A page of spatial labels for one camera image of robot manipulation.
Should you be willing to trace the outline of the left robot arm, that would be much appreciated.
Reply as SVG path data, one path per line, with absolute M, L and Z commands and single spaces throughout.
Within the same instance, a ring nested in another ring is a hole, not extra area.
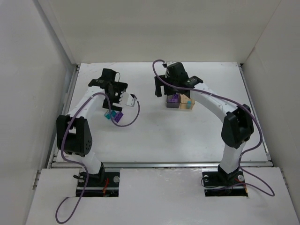
M 99 107 L 108 110 L 106 118 L 119 127 L 119 115 L 124 106 L 133 107 L 139 102 L 134 94 L 126 92 L 128 84 L 116 80 L 117 72 L 104 68 L 98 79 L 88 84 L 80 102 L 66 115 L 56 119 L 57 147 L 64 161 L 77 164 L 85 170 L 80 179 L 103 181 L 105 168 L 92 150 L 89 120 Z

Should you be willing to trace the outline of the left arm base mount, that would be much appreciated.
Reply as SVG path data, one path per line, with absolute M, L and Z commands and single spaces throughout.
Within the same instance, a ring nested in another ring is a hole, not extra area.
M 83 197 L 118 197 L 120 172 L 108 171 L 90 174 Z

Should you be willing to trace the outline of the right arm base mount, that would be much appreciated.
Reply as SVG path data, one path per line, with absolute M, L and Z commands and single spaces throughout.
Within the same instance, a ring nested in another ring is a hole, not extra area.
M 234 175 L 229 176 L 218 171 L 204 171 L 201 185 L 204 187 L 206 197 L 248 197 L 244 181 L 242 171 L 237 171 Z

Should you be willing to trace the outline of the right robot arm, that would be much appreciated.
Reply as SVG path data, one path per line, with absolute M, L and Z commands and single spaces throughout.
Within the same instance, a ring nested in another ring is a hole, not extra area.
M 228 98 L 214 94 L 197 76 L 188 76 L 181 62 L 160 60 L 165 73 L 155 74 L 155 95 L 182 94 L 200 103 L 222 122 L 221 138 L 225 143 L 218 166 L 218 179 L 224 185 L 239 171 L 239 157 L 254 132 L 251 110 Z

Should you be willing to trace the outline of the purple printed lego brick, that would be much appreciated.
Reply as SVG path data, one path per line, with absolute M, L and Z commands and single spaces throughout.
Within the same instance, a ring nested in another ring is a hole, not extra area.
M 174 94 L 172 95 L 172 102 L 171 103 L 179 103 L 180 102 L 180 95 L 179 94 Z

